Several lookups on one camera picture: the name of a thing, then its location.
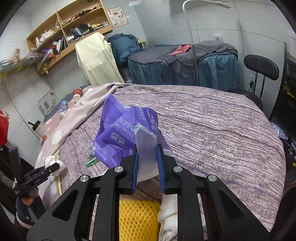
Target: chair backrest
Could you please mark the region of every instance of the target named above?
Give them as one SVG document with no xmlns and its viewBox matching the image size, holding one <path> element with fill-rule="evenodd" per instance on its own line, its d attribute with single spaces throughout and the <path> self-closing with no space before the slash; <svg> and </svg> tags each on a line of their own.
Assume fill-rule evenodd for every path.
<svg viewBox="0 0 296 241">
<path fill-rule="evenodd" d="M 254 94 L 255 94 L 255 89 L 256 89 L 258 73 L 263 74 L 264 77 L 263 77 L 263 81 L 262 81 L 261 94 L 260 94 L 260 99 L 261 99 L 262 93 L 263 93 L 263 88 L 264 88 L 264 83 L 265 83 L 265 77 L 267 76 L 271 80 L 277 80 L 279 77 L 279 68 L 270 59 L 259 56 L 259 55 L 253 55 L 253 54 L 247 55 L 244 58 L 244 65 L 248 69 L 256 72 L 254 89 L 253 89 Z"/>
</svg>

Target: green pen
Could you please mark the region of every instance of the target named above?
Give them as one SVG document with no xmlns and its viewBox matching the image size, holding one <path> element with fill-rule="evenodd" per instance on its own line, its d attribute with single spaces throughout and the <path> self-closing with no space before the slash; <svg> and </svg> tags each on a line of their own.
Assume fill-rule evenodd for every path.
<svg viewBox="0 0 296 241">
<path fill-rule="evenodd" d="M 91 161 L 89 161 L 88 163 L 86 163 L 85 166 L 88 167 L 88 166 L 90 166 L 92 164 L 95 164 L 97 162 L 97 160 L 98 160 L 97 158 L 94 158 Z"/>
</svg>

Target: black clamp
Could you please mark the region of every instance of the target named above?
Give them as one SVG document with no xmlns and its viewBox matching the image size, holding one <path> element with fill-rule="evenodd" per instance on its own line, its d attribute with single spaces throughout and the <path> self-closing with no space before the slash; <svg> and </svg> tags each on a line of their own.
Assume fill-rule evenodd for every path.
<svg viewBox="0 0 296 241">
<path fill-rule="evenodd" d="M 250 210 L 215 175 L 199 177 L 177 166 L 157 148 L 160 182 L 165 194 L 178 194 L 178 240 L 202 241 L 203 228 L 197 194 L 201 195 L 209 240 L 270 240 Z M 88 240 L 96 195 L 99 194 L 93 241 L 119 240 L 119 194 L 136 187 L 138 154 L 122 159 L 103 176 L 82 175 L 33 225 L 27 241 Z"/>
<path fill-rule="evenodd" d="M 30 190 L 48 180 L 49 175 L 59 169 L 59 164 L 54 163 L 48 168 L 43 166 L 23 174 L 17 147 L 9 150 L 9 159 L 15 179 L 12 192 L 16 195 L 16 197 L 30 196 Z"/>
</svg>

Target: power outlet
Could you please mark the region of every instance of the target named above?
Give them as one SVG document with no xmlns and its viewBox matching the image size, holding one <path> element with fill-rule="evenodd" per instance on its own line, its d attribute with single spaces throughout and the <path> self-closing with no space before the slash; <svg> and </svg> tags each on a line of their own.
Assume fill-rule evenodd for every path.
<svg viewBox="0 0 296 241">
<path fill-rule="evenodd" d="M 252 81 L 254 81 L 254 82 L 255 82 L 255 77 L 254 77 L 254 76 L 252 76 L 252 75 L 250 75 L 250 77 L 251 77 L 250 81 L 252 80 Z"/>
</svg>

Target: blue bed skirt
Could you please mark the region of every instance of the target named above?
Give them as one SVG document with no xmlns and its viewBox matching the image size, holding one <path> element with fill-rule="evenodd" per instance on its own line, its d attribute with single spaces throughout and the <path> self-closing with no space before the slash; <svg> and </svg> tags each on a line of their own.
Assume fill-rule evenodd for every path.
<svg viewBox="0 0 296 241">
<path fill-rule="evenodd" d="M 188 78 L 172 71 L 163 63 L 140 64 L 128 60 L 128 68 L 133 83 L 141 85 L 193 85 L 196 86 L 194 69 L 188 68 Z M 238 84 L 238 60 L 234 54 L 212 55 L 198 63 L 199 83 L 208 87 L 227 91 L 236 89 Z"/>
</svg>

